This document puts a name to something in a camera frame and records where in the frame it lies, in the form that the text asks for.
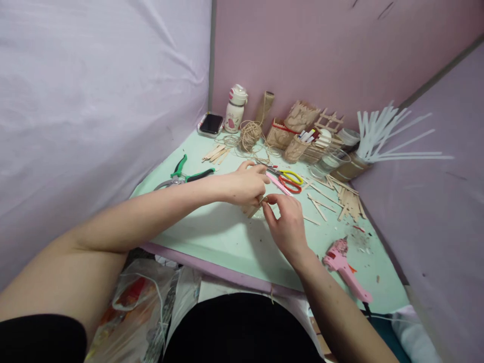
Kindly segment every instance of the smartphone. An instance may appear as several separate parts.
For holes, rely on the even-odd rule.
[[[209,113],[203,120],[202,125],[200,126],[200,131],[216,135],[220,129],[222,121],[222,116]]]

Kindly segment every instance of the pink hot glue gun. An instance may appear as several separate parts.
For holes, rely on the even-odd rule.
[[[354,276],[355,270],[348,264],[348,260],[346,259],[346,253],[348,252],[346,238],[339,239],[333,243],[333,246],[326,252],[323,262],[331,271],[339,272],[351,290],[351,293],[358,300],[361,300],[362,303],[371,303],[373,301],[372,295],[361,287]]]

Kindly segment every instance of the white water bottle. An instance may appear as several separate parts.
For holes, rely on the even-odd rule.
[[[235,134],[238,131],[248,96],[246,89],[241,85],[237,84],[230,89],[224,126],[227,132]]]

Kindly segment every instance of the mint green table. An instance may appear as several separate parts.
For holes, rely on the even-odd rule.
[[[219,168],[216,174],[229,173],[236,170],[245,160],[236,156],[232,149],[221,165],[208,161],[202,164],[202,157],[214,146],[216,144],[213,139],[193,132],[136,187],[132,196],[151,192],[158,184],[168,180],[184,154],[188,155],[183,168],[187,175],[205,171],[210,167]],[[264,150],[258,155],[266,158]],[[279,169],[287,168],[297,172],[306,180],[310,177],[308,166],[304,163],[288,164],[282,158],[274,156],[271,156],[271,162],[278,165]],[[316,186],[337,200],[336,192],[320,184]],[[307,198],[307,192],[313,198],[335,208],[337,213],[322,208],[328,218],[328,222],[325,222]],[[267,193],[281,191],[270,184],[267,186]],[[370,305],[372,311],[388,313],[408,304],[403,285],[368,220],[360,218],[358,221],[357,225],[366,231],[363,233],[353,227],[355,223],[350,217],[338,222],[342,208],[312,188],[294,196],[301,202],[304,215],[321,224],[317,226],[305,220],[308,244],[320,258],[324,257],[335,240],[348,236],[348,262],[357,270],[355,275],[363,288],[373,295],[374,301]],[[264,218],[255,216],[247,219],[239,207],[231,204],[214,203],[196,210],[145,244],[144,248],[177,262],[200,268],[212,275],[265,292],[273,289],[274,293],[288,294],[303,290],[296,273],[274,244]],[[335,272],[332,272],[332,275],[349,292],[340,276]]]

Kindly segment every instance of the red-handled scissors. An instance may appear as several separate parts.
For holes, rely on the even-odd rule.
[[[269,170],[271,173],[277,175],[279,177],[279,181],[282,183],[282,185],[284,185],[284,187],[289,190],[291,193],[293,194],[299,194],[302,189],[301,187],[293,182],[292,180],[288,179],[288,178],[285,178],[284,176],[287,174],[287,173],[291,173],[293,174],[294,176],[296,176],[298,179],[300,179],[299,175],[297,175],[296,173],[293,173],[292,171],[288,171],[288,170],[284,170],[284,171],[279,171],[277,169],[274,169],[270,166],[268,166],[267,164],[264,164],[260,161],[257,161],[259,164],[262,164],[262,165],[265,165],[267,167],[267,170]]]

